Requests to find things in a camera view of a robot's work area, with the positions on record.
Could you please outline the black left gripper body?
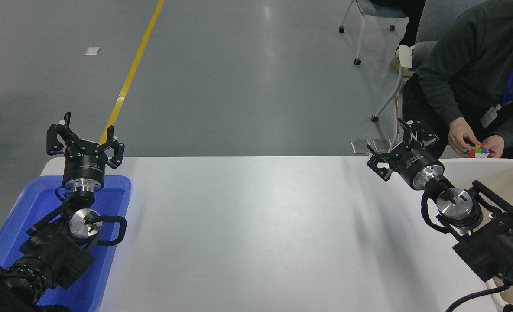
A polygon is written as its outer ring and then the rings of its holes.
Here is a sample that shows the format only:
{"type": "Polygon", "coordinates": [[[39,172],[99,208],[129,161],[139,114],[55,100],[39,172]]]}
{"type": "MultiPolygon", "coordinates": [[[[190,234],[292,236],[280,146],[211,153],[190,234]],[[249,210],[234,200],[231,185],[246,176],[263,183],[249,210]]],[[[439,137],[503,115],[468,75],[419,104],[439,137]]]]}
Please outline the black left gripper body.
{"type": "Polygon", "coordinates": [[[62,183],[67,184],[77,179],[91,179],[104,184],[108,156],[105,153],[96,153],[96,150],[99,150],[97,145],[90,142],[86,146],[75,144],[67,146],[62,183]]]}

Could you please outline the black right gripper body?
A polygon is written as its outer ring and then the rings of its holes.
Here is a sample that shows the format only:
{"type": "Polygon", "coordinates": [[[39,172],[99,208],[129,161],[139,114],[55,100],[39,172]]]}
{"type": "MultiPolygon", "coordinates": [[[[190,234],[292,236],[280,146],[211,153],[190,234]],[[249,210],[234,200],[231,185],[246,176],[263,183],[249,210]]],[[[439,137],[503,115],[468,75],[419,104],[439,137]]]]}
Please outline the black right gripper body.
{"type": "Polygon", "coordinates": [[[390,168],[396,171],[412,189],[423,189],[438,176],[438,159],[426,149],[395,151],[390,168]]]}

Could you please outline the person's right hand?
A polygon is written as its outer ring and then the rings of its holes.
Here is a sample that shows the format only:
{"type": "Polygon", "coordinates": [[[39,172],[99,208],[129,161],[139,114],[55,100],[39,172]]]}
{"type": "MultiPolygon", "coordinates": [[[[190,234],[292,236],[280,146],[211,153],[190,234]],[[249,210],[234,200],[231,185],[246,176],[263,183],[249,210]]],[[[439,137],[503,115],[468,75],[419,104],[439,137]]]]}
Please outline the person's right hand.
{"type": "Polygon", "coordinates": [[[481,145],[481,142],[477,140],[472,128],[463,117],[449,122],[448,127],[448,143],[459,156],[465,156],[465,150],[469,150],[470,144],[481,145]]]}

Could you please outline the person's left hand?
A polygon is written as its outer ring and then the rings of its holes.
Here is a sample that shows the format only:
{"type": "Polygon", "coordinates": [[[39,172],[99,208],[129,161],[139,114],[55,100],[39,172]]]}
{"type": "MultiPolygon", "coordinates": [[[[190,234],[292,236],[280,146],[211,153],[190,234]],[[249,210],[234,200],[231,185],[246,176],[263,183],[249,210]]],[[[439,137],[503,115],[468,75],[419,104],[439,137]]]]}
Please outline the person's left hand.
{"type": "Polygon", "coordinates": [[[492,136],[486,137],[486,139],[481,142],[481,145],[490,151],[487,156],[488,158],[498,159],[502,157],[505,148],[505,142],[504,138],[501,136],[494,134],[492,136]]]}

